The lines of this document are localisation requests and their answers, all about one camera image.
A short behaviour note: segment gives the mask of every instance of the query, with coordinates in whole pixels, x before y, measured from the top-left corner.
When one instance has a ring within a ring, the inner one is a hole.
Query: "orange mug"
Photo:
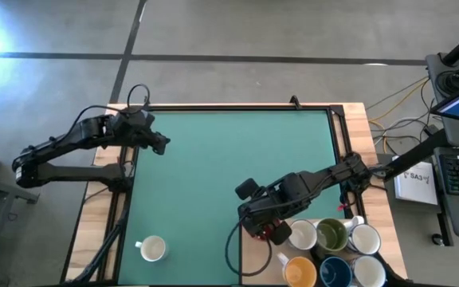
[[[289,259],[281,252],[277,254],[283,265],[283,278],[291,287],[313,287],[318,273],[315,265],[304,257]]]

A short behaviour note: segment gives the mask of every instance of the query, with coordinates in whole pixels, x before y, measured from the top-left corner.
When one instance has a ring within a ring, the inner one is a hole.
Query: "wooden table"
[[[375,165],[378,160],[375,153],[375,146],[371,138],[371,131],[367,122],[366,111],[362,103],[308,103],[302,105],[330,105],[340,104],[343,105],[345,117],[347,121],[347,130],[350,136],[352,150],[358,152],[363,162],[367,166]],[[178,106],[188,104],[161,104],[161,106]],[[124,108],[125,104],[110,104],[113,108]],[[338,145],[343,145],[342,134],[339,129],[339,124],[335,123],[336,134],[338,137]],[[103,166],[108,163],[115,163],[120,154],[119,147],[108,147],[107,149],[97,148],[94,164]],[[373,182],[375,185],[382,186],[379,181]],[[100,183],[89,183],[86,191],[86,196],[101,190],[104,185]],[[108,220],[108,210],[111,202],[111,193],[103,192],[100,195],[89,199],[83,206],[80,213],[80,221],[76,230],[75,241],[72,248],[72,253],[69,259],[69,267],[66,273],[66,279],[73,279],[84,269],[84,267],[91,261],[93,255],[99,249],[104,239],[104,231]],[[402,252],[399,248],[398,237],[394,228],[392,214],[390,212],[389,203],[385,191],[378,188],[368,188],[363,193],[363,203],[366,211],[367,221],[371,224],[382,237],[382,247],[380,254],[392,269],[400,276],[406,278],[405,265],[403,263]],[[111,277],[112,269],[115,261],[116,244],[113,244],[111,252],[108,256],[108,265],[106,277]],[[242,232],[242,251],[247,254],[242,257],[242,269],[244,272],[252,272],[259,269],[265,259],[263,254],[266,254],[266,245],[257,244],[256,241],[249,237],[248,234]],[[274,248],[281,249],[281,246],[274,246]],[[280,270],[277,266],[279,262],[273,260],[270,266],[263,274],[256,277],[244,277],[244,284],[284,284],[279,272],[267,272],[270,270]]]

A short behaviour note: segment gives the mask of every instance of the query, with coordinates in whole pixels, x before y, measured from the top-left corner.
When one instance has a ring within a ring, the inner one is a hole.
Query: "green mat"
[[[171,138],[165,155],[140,150],[119,284],[229,285],[224,259],[242,201],[236,186],[260,185],[292,171],[335,164],[325,111],[155,112],[153,129]],[[326,190],[298,218],[343,218],[339,187]],[[167,258],[147,262],[136,241],[164,238]],[[230,259],[238,267],[238,236]]]

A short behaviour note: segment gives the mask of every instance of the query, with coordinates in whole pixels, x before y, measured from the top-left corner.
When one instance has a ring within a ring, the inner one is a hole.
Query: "concrete floor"
[[[138,3],[0,1],[0,51],[123,53]],[[149,0],[133,53],[420,60],[458,42],[459,2],[451,0]],[[14,181],[10,163],[23,147],[61,134],[82,108],[108,103],[119,67],[114,60],[0,58],[0,179]],[[143,82],[154,103],[284,102],[295,94],[372,104],[425,74],[421,66],[131,61],[119,101]],[[430,101],[431,87],[425,92]],[[425,111],[416,94],[380,121],[387,126]],[[411,124],[391,135],[417,137],[420,129]],[[405,152],[415,142],[391,145]],[[79,151],[56,163],[88,166],[93,156]],[[34,191],[41,195],[36,206],[15,205],[18,220],[0,239],[0,280],[59,281],[84,188],[51,183]],[[432,246],[434,214],[393,209],[393,216],[409,278],[459,285],[459,238],[454,247]]]

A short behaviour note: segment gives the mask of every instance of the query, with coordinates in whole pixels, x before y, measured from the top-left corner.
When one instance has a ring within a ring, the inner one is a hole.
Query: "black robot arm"
[[[127,180],[118,163],[105,167],[56,167],[51,159],[76,149],[94,147],[151,147],[162,155],[170,140],[151,130],[154,117],[149,112],[125,108],[116,115],[95,116],[76,123],[58,138],[29,146],[14,160],[12,168],[21,187],[40,187],[51,181],[99,181],[110,191],[122,190]]]
[[[370,185],[371,176],[360,155],[351,153],[332,167],[289,173],[267,187],[247,179],[235,189],[241,199],[250,197],[238,207],[238,216],[251,235],[261,236],[271,230],[269,239],[280,245],[292,232],[286,223],[277,224],[280,220],[306,210],[321,191],[336,184],[342,184],[343,192],[362,192]]]

